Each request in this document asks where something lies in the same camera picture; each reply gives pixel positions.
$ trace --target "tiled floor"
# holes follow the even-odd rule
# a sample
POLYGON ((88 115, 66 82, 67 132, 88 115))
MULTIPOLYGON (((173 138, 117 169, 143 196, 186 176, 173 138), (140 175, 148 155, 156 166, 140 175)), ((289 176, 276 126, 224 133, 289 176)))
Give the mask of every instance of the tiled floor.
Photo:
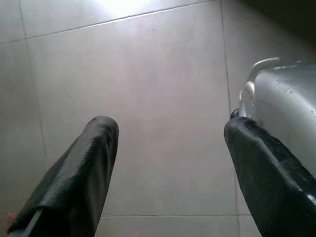
POLYGON ((260 236, 223 127, 271 56, 316 59, 240 0, 0 0, 0 220, 107 115, 120 138, 96 236, 260 236))

